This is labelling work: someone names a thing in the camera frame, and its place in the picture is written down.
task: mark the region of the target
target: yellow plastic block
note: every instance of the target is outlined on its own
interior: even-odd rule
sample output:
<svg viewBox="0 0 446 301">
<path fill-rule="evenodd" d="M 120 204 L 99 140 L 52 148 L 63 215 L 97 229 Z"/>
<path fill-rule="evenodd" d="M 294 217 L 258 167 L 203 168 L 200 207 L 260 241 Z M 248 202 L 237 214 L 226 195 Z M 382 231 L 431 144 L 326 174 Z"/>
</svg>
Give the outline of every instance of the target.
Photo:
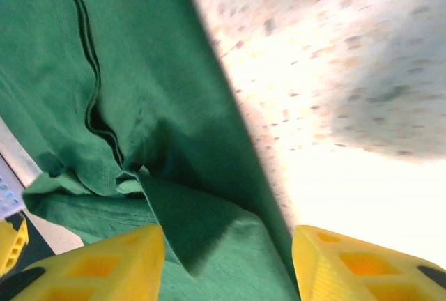
<svg viewBox="0 0 446 301">
<path fill-rule="evenodd" d="M 164 265 L 161 226 L 145 226 L 30 268 L 46 272 L 13 301 L 154 301 Z"/>
<path fill-rule="evenodd" d="M 22 215 L 22 222 L 18 230 L 6 220 L 0 222 L 0 277 L 11 271 L 28 244 L 28 226 Z"/>
<path fill-rule="evenodd" d="M 446 272 L 428 261 L 298 226 L 293 262 L 302 301 L 444 301 Z"/>
</svg>

